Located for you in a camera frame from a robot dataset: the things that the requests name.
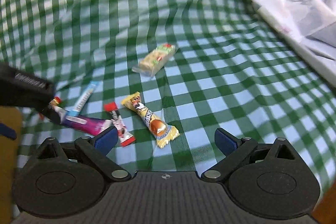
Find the purple white long bar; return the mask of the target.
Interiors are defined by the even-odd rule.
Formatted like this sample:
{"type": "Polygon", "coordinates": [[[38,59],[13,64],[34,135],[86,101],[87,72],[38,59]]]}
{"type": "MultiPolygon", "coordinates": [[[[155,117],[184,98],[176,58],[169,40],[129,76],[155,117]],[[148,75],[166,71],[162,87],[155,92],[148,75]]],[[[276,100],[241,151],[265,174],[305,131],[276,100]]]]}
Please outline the purple white long bar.
{"type": "Polygon", "coordinates": [[[78,117],[71,117],[67,110],[55,106],[54,110],[50,110],[45,114],[45,117],[55,124],[63,125],[92,136],[96,136],[103,130],[113,126],[110,119],[90,118],[79,115],[78,117]]]}

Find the small red snack stick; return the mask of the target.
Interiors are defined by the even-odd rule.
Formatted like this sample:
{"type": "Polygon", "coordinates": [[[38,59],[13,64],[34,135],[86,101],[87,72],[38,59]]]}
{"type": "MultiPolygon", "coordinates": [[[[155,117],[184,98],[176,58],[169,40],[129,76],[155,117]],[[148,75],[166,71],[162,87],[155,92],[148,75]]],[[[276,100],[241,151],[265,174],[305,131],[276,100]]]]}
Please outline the small red snack stick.
{"type": "Polygon", "coordinates": [[[115,102],[111,102],[104,105],[104,110],[111,115],[112,124],[118,131],[118,138],[120,145],[126,147],[135,142],[135,137],[131,134],[126,125],[123,122],[119,109],[115,102]]]}

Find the small red gold candy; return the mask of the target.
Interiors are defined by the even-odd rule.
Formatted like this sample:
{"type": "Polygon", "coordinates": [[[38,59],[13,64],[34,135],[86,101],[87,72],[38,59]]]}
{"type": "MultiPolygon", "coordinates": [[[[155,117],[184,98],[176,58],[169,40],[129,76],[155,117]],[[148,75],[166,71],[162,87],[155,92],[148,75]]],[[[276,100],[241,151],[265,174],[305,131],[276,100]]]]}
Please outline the small red gold candy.
{"type": "Polygon", "coordinates": [[[45,114],[50,110],[54,110],[54,107],[58,106],[61,102],[62,100],[59,97],[54,97],[53,100],[49,102],[48,106],[46,106],[42,111],[39,112],[39,118],[41,120],[44,120],[45,114]]]}

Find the light blue snack stick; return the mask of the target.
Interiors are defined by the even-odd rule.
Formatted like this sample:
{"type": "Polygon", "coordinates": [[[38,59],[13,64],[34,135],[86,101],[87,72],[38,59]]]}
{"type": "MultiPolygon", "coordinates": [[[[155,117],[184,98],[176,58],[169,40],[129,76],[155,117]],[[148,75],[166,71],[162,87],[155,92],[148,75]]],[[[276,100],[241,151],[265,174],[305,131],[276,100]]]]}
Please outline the light blue snack stick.
{"type": "Polygon", "coordinates": [[[71,111],[68,112],[68,115],[71,117],[78,117],[80,112],[82,111],[84,105],[92,95],[92,93],[96,90],[98,87],[99,82],[98,81],[91,81],[89,85],[86,87],[86,89],[82,92],[81,96],[77,99],[74,107],[71,111]]]}

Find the yellow wafer bar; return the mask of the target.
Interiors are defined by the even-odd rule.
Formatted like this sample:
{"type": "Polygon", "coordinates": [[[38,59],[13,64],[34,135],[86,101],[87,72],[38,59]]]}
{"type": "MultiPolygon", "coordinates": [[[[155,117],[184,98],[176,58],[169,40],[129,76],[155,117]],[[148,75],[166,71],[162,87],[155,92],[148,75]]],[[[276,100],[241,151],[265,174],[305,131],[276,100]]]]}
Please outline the yellow wafer bar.
{"type": "Polygon", "coordinates": [[[165,147],[170,141],[180,136],[179,130],[161,120],[141,101],[139,92],[124,98],[121,104],[134,111],[144,122],[151,134],[156,139],[159,148],[165,147]]]}

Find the clear nut bar packet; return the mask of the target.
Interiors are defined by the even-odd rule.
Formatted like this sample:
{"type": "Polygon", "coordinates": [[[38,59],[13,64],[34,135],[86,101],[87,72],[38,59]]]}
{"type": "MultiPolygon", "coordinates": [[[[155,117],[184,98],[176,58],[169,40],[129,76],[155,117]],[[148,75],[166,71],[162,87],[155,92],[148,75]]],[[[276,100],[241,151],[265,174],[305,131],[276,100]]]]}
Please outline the clear nut bar packet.
{"type": "Polygon", "coordinates": [[[142,59],[132,71],[147,77],[154,77],[175,55],[178,47],[169,43],[161,44],[142,59]]]}

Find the open cardboard box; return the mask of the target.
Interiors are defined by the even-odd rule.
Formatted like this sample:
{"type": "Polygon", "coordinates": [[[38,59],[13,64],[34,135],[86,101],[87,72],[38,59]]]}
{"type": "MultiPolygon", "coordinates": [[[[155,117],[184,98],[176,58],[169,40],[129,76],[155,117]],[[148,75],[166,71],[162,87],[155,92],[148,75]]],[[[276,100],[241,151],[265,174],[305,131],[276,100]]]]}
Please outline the open cardboard box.
{"type": "Polygon", "coordinates": [[[22,114],[15,107],[1,106],[1,123],[13,129],[17,134],[15,140],[1,135],[1,223],[10,223],[13,219],[12,184],[17,168],[22,114]]]}

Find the green checkered cloth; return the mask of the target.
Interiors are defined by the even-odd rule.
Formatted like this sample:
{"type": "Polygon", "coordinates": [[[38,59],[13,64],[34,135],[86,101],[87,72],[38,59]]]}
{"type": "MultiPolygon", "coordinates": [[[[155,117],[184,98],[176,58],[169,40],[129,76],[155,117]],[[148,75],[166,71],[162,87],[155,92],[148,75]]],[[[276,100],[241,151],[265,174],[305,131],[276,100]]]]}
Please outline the green checkered cloth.
{"type": "Polygon", "coordinates": [[[1,60],[53,81],[71,109],[91,81],[82,114],[140,92],[180,136],[158,148],[121,108],[135,143],[109,158],[130,172],[195,170],[221,161],[221,127],[262,143],[288,139],[325,192],[335,179],[335,94],[260,18],[249,0],[1,0],[1,60]],[[133,72],[161,44],[175,55],[147,77],[133,72]]]}

